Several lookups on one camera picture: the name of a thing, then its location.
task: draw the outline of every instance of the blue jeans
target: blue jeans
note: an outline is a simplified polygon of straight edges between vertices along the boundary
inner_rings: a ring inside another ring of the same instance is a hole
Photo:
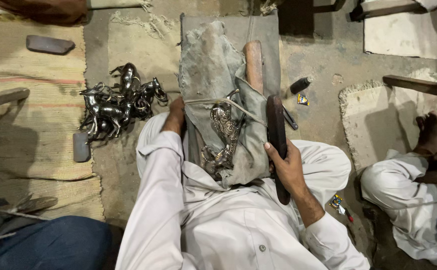
[[[100,269],[112,242],[106,223],[66,216],[0,240],[0,270]]]

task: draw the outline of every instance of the man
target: man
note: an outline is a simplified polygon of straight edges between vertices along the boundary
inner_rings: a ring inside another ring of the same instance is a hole
[[[362,196],[390,217],[397,246],[410,257],[437,265],[437,185],[418,183],[437,154],[437,112],[417,117],[419,141],[405,155],[389,150],[361,177]]]
[[[140,134],[142,180],[116,269],[370,269],[345,226],[323,209],[347,184],[351,167],[341,150],[287,141],[282,160],[265,143],[295,202],[282,205],[270,178],[226,190],[184,160],[183,108],[182,98],[175,100],[168,115],[150,119]],[[299,241],[303,228],[310,251]]]

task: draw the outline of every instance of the metal horse figurine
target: metal horse figurine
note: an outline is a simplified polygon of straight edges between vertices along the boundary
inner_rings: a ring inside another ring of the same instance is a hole
[[[87,132],[87,143],[99,139],[101,133],[109,138],[113,135],[118,137],[132,118],[149,117],[152,113],[150,104],[154,97],[162,102],[168,101],[167,93],[156,77],[151,82],[141,84],[140,75],[132,63],[119,66],[109,73],[116,71],[120,73],[120,84],[115,83],[110,87],[100,82],[92,88],[80,91],[88,114],[78,129],[92,124]]]
[[[133,104],[134,111],[132,115],[134,117],[145,119],[152,113],[150,104],[154,96],[161,102],[169,101],[167,93],[162,89],[156,77],[151,82],[141,84],[140,75],[134,64],[126,63],[123,66],[116,67],[109,73],[113,74],[116,71],[120,73],[120,84],[114,84],[112,89],[118,88],[122,96],[129,99],[132,93],[138,95],[137,100]]]
[[[231,100],[232,96],[239,93],[239,89],[230,92],[227,98]],[[218,153],[211,146],[202,147],[202,167],[211,174],[216,174],[219,169],[233,169],[235,150],[239,139],[240,129],[245,122],[246,114],[242,114],[241,119],[236,122],[232,119],[232,105],[228,102],[216,103],[210,111],[210,120],[219,137],[225,143],[225,147]]]
[[[118,137],[121,128],[121,122],[128,124],[130,121],[132,102],[126,100],[122,103],[122,106],[114,105],[107,101],[101,101],[99,98],[101,93],[102,91],[95,87],[79,92],[80,95],[83,95],[85,99],[85,106],[88,108],[88,111],[93,119],[92,127],[87,133],[91,133],[93,135],[97,134],[99,130],[99,119],[103,119],[110,121],[113,125],[113,130],[108,136],[112,137],[112,135],[115,133],[115,137]]]

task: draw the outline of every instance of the engraved metal figurine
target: engraved metal figurine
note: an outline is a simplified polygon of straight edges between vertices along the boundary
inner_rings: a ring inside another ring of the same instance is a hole
[[[105,133],[103,138],[118,137],[132,118],[146,119],[151,116],[154,97],[161,102],[168,101],[167,93],[156,77],[151,82],[141,84],[137,68],[132,63],[119,66],[109,73],[115,71],[120,73],[120,84],[115,83],[110,87],[100,82],[79,92],[85,100],[87,115],[78,129],[91,124],[87,131],[87,144],[98,140],[101,133]]]
[[[239,89],[230,92],[227,98],[239,93]],[[216,103],[210,111],[212,121],[218,136],[225,143],[225,147],[219,152],[213,150],[209,145],[202,147],[202,167],[209,173],[216,174],[220,169],[233,169],[235,150],[239,139],[240,129],[245,122],[246,114],[242,114],[239,121],[232,119],[232,105],[228,102]]]

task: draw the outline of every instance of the brown cloth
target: brown cloth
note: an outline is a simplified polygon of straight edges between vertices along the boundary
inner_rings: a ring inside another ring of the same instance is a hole
[[[0,0],[0,9],[44,24],[71,26],[87,15],[87,0]]]

